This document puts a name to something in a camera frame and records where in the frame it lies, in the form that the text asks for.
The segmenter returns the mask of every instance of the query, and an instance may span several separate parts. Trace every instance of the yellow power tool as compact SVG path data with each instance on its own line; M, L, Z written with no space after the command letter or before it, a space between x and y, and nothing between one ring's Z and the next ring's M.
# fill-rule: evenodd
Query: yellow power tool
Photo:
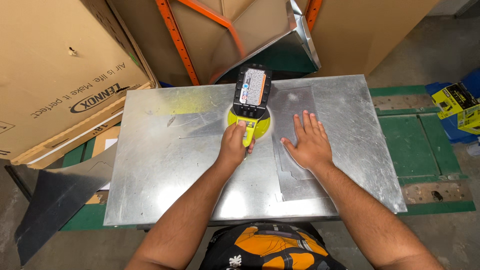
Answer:
M253 136L260 138L270 126L270 113L266 106L271 85L272 71L265 66L247 64L240 68L233 107L228 112L228 124L240 120L247 123L247 131L243 136L245 147L250 145Z

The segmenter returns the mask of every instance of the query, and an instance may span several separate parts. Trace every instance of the green workbench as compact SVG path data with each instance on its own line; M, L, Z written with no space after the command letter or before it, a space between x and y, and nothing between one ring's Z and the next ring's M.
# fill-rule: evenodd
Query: green workbench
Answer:
M442 184L446 180L464 181L460 166L453 153L452 146L437 116L438 108L425 101L424 86L400 86L371 88L370 94L376 107L380 126L392 157L400 185L427 183ZM402 99L422 97L422 102L410 106L398 106ZM385 102L397 101L395 105ZM376 102L383 103L382 109ZM92 157L95 138L67 153L63 167L72 166ZM408 212L399 215L421 215L475 211L471 198L457 201L439 201L409 204ZM61 231L97 230L111 228L135 228L129 226L103 226L106 204L84 205L62 228Z

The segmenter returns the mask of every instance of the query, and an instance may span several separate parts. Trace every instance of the battery label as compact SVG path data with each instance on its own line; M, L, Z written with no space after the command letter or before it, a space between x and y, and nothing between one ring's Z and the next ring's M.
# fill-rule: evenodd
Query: battery label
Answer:
M248 105L260 105L264 93L265 78L264 70L249 68L243 79L240 102Z

